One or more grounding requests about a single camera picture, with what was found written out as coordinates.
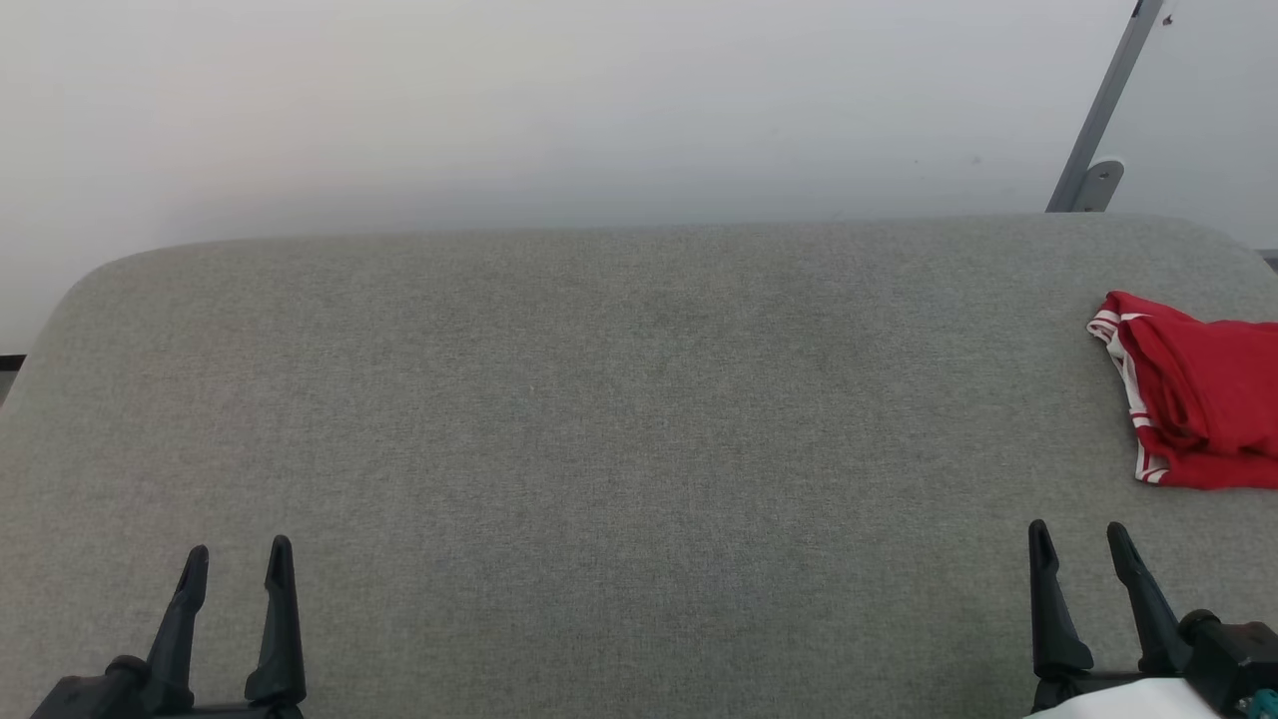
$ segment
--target metal bracket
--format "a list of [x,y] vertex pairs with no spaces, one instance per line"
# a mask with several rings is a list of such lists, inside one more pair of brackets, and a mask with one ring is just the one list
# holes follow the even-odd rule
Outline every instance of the metal bracket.
[[1132,68],[1136,66],[1136,57],[1140,56],[1140,49],[1145,45],[1145,38],[1149,37],[1149,31],[1154,27],[1154,19],[1162,6],[1163,0],[1136,1],[1136,8],[1131,11],[1131,19],[1127,20],[1122,40],[1118,41],[1118,49],[1114,50],[1114,56],[1109,61],[1105,78],[1100,82],[1100,89],[1097,91],[1097,98],[1088,111],[1088,119],[1084,120],[1082,129],[1079,130],[1079,138],[1074,142],[1070,158],[1065,162],[1052,199],[1048,201],[1048,212],[1079,211],[1077,198],[1085,167],[1095,157],[1100,137],[1105,133],[1105,125],[1113,116],[1122,88],[1127,84],[1127,77],[1131,75]]
[[1082,186],[1079,195],[1074,198],[1071,212],[1104,212],[1109,201],[1118,189],[1118,180],[1122,179],[1122,162],[1118,160],[1104,160],[1091,165],[1088,174],[1082,175]]

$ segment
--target gray fabric surface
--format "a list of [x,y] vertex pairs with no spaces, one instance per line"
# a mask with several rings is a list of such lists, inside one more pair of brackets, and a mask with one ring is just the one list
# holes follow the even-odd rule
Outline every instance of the gray fabric surface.
[[208,544],[192,683],[296,549],[308,716],[1019,716],[1025,533],[1103,667],[1105,524],[1172,605],[1278,622],[1278,496],[1132,481],[1084,323],[1278,318],[1180,221],[216,243],[102,267],[0,410],[0,714],[144,654]]
[[4,404],[5,396],[9,395],[9,388],[13,386],[13,379],[18,377],[18,373],[0,373],[0,405]]

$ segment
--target red cloth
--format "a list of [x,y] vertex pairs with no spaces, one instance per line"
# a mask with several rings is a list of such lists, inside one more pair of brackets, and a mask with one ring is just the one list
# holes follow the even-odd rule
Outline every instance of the red cloth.
[[1127,390],[1137,480],[1278,489],[1278,322],[1200,322],[1111,291],[1088,331]]

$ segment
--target white wall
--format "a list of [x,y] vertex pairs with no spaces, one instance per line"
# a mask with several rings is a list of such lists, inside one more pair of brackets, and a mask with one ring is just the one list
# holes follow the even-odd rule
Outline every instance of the white wall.
[[1111,212],[1186,217],[1278,249],[1275,31],[1274,0],[1164,4],[1097,151],[1123,162]]
[[1042,211],[1131,5],[4,0],[0,354],[165,244]]

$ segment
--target white trim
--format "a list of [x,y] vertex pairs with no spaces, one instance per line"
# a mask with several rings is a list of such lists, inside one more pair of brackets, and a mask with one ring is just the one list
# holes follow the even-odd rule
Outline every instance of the white trim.
[[1158,425],[1155,425],[1149,418],[1149,407],[1140,397],[1140,384],[1136,382],[1136,364],[1131,361],[1131,354],[1127,351],[1127,347],[1122,345],[1122,340],[1118,338],[1118,326],[1114,323],[1114,321],[1126,322],[1128,319],[1145,315],[1148,314],[1143,312],[1118,314],[1116,312],[1111,312],[1109,309],[1100,309],[1097,312],[1097,315],[1088,322],[1088,332],[1105,342],[1105,350],[1109,351],[1109,358],[1112,359],[1114,368],[1118,370],[1118,378],[1122,379],[1122,387],[1127,395],[1128,415],[1132,415],[1131,424],[1137,430],[1136,479],[1143,483],[1157,485],[1163,480],[1163,476],[1167,475],[1168,470],[1171,470],[1171,465],[1167,462],[1166,457],[1148,452],[1144,443],[1140,442],[1139,430],[1141,428],[1157,428]]

